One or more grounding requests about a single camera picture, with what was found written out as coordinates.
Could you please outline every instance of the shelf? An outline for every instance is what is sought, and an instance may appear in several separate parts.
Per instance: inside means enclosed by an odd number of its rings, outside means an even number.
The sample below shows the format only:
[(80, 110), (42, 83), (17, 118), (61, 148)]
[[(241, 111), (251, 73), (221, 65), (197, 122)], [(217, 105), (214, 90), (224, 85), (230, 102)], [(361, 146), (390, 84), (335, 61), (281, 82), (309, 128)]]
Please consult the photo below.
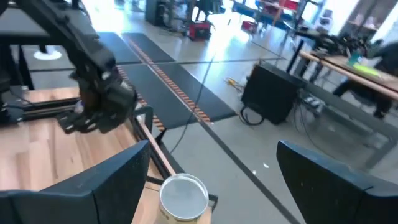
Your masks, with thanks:
[(267, 2), (267, 1), (265, 1), (265, 0), (262, 0), (262, 3), (264, 3), (264, 4), (267, 5), (267, 6), (274, 6), (274, 7), (278, 8), (278, 9), (282, 8), (283, 10), (292, 11), (293, 13), (296, 13), (296, 12), (297, 12), (297, 11), (294, 10), (294, 9), (289, 9), (289, 8), (287, 8), (287, 7), (281, 7), (278, 3), (271, 3), (271, 2)]
[[(360, 25), (361, 25), (361, 24), (358, 24), (357, 22), (354, 22), (354, 21), (348, 21), (348, 23), (349, 23), (349, 24), (352, 24), (352, 25), (354, 25), (354, 26), (360, 26)], [(368, 30), (373, 30), (373, 31), (378, 31), (378, 30), (379, 30), (378, 28), (369, 27), (369, 26), (366, 26), (365, 24), (363, 25), (363, 28), (366, 28), (366, 29), (368, 29)]]

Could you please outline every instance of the wooden tabletop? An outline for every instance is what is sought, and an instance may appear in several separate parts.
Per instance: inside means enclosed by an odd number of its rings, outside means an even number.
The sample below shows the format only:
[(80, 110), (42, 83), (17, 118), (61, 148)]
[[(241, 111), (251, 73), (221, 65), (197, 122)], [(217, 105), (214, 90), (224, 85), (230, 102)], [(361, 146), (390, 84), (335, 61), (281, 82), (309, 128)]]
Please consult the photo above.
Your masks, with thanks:
[(341, 57), (327, 57), (324, 60), (320, 60), (318, 57), (312, 55), (308, 52), (300, 52), (301, 57), (313, 60), (315, 62), (321, 63), (323, 66), (328, 67), (342, 75), (347, 76), (348, 78), (364, 85), (373, 90), (376, 90), (386, 96), (391, 97), (394, 100), (398, 100), (398, 78), (393, 77), (392, 75), (386, 74), (380, 71), (381, 79), (380, 80), (370, 80), (368, 78), (364, 78), (361, 75), (358, 75), (352, 71), (344, 69), (342, 66), (346, 63), (346, 59)]
[[(34, 90), (26, 94), (33, 102), (59, 100), (78, 96), (77, 88)], [(156, 145), (149, 130), (140, 124), (166, 168), (172, 166)], [(131, 125), (125, 123), (101, 134), (65, 134), (55, 119), (40, 119), (0, 129), (0, 190), (41, 190), (78, 174), (134, 145)], [(162, 179), (153, 161), (148, 175)], [(160, 186), (146, 182), (132, 223), (153, 224), (159, 206)], [(211, 208), (199, 223), (211, 223)]]

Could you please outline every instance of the orange striped tape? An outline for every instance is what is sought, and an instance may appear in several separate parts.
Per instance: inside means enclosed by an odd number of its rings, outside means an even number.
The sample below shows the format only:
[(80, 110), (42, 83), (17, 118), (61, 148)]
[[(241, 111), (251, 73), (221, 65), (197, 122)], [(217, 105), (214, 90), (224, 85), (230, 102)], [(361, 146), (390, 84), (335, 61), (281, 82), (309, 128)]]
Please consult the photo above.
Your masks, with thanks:
[(155, 63), (148, 57), (145, 52), (141, 50), (141, 48), (134, 43), (129, 37), (127, 37), (129, 45), (133, 47), (139, 55), (149, 64), (155, 73), (163, 79), (164, 82), (177, 94), (177, 96), (186, 104), (189, 108), (191, 108), (194, 112), (193, 114), (197, 119), (201, 119), (204, 122), (210, 122), (210, 118), (203, 112), (198, 105), (196, 105)]
[[(124, 81), (125, 81), (130, 87), (132, 87), (132, 84), (131, 84), (130, 79), (129, 79), (129, 77), (127, 76), (126, 72), (125, 72), (123, 69), (121, 69), (119, 66), (116, 66), (116, 68), (118, 69), (118, 72), (119, 72), (120, 76), (124, 79)], [(141, 94), (137, 93), (137, 97), (138, 97), (139, 103), (140, 103), (142, 106), (147, 106), (147, 105), (148, 105), (147, 102), (145, 102), (145, 100), (144, 100), (143, 97), (141, 96)], [(164, 125), (162, 124), (162, 122), (160, 121), (160, 119), (159, 119), (156, 115), (154, 115), (153, 120), (154, 120), (155, 126), (159, 129), (159, 131), (164, 131), (164, 129), (165, 129)]]

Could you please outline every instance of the metal can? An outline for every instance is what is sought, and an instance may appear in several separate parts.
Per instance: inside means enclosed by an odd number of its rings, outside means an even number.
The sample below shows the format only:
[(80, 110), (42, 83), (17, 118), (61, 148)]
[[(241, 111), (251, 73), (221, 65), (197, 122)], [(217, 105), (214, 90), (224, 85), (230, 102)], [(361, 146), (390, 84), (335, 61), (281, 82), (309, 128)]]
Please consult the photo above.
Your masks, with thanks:
[(167, 178), (160, 188), (156, 224), (194, 224), (205, 212), (208, 191), (198, 178), (176, 174)]

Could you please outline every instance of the gray floor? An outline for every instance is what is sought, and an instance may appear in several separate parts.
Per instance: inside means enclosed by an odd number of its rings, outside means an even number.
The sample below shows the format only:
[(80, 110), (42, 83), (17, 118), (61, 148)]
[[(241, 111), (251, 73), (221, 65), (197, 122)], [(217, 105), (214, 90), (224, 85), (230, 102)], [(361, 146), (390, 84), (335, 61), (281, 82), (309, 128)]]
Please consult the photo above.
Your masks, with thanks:
[[(233, 78), (240, 82), (250, 74), (256, 60), (277, 58), (273, 52), (281, 51), (279, 43), (284, 32), (273, 29), (272, 35), (268, 36), (269, 29), (265, 34), (251, 36), (240, 30), (239, 16), (229, 12), (226, 15), (212, 16), (211, 20), (216, 30), (213, 31), (209, 42), (191, 42), (151, 26), (144, 21), (143, 13), (112, 10), (112, 1), (103, 1), (102, 4), (94, 1), (84, 2), (96, 30), (145, 33), (177, 62), (196, 62), (184, 65), (184, 68), (200, 82), (210, 66), (205, 86), (236, 111), (241, 107), (239, 92), (228, 86), (225, 79)], [(230, 17), (233, 18), (232, 22), (227, 25)], [(283, 48), (282, 55), (285, 58), (292, 55), (289, 44)], [(34, 60), (28, 62), (38, 69), (46, 66), (36, 65)], [(287, 60), (279, 60), (277, 66), (285, 68), (287, 63)], [(61, 67), (69, 66), (70, 64), (66, 63)], [(32, 77), (35, 87), (40, 89), (75, 85), (68, 80), (68, 73), (34, 72)], [(324, 82), (321, 79), (318, 84), (332, 91), (341, 78), (341, 75), (332, 73)], [(343, 98), (359, 106), (352, 95), (345, 94)], [(254, 114), (250, 114), (250, 117), (256, 119)], [(305, 120), (306, 128), (301, 122), (302, 118)], [(396, 123), (394, 116), (389, 116), (387, 121)], [(238, 117), (225, 119), (210, 126), (301, 223), (304, 223), (304, 220), (284, 183), (276, 160), (278, 141), (290, 141), (353, 167), (360, 166), (374, 152), (363, 146), (364, 136), (328, 118), (314, 120), (304, 108), (292, 113), (288, 122), (280, 126), (273, 126), (266, 121), (260, 126), (249, 127), (243, 125)], [(164, 143), (169, 150), (175, 147), (182, 131), (183, 128), (168, 130)], [(370, 173), (398, 183), (398, 163), (394, 159), (398, 156), (397, 153), (397, 150), (392, 152), (391, 156), (370, 170)], [(209, 192), (220, 197), (220, 204), (213, 215), (213, 223), (288, 223), (199, 124), (188, 126), (173, 156), (188, 173), (204, 181)]]

